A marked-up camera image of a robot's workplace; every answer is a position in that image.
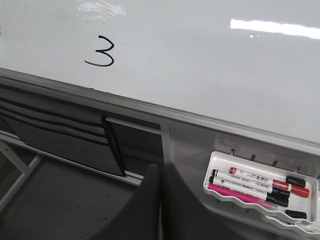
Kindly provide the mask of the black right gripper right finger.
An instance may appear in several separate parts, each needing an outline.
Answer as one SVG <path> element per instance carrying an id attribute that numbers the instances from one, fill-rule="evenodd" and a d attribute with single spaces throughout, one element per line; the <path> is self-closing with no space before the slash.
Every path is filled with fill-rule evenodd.
<path id="1" fill-rule="evenodd" d="M 235 232 L 204 207 L 172 163 L 161 171 L 161 223 L 165 240 L 235 239 Z"/>

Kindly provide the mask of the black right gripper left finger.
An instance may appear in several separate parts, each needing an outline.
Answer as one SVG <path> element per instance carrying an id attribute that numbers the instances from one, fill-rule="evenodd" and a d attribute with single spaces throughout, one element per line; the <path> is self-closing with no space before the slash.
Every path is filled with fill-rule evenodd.
<path id="1" fill-rule="evenodd" d="M 157 240 L 160 168 L 150 164 L 139 187 L 119 213 L 92 240 Z"/>

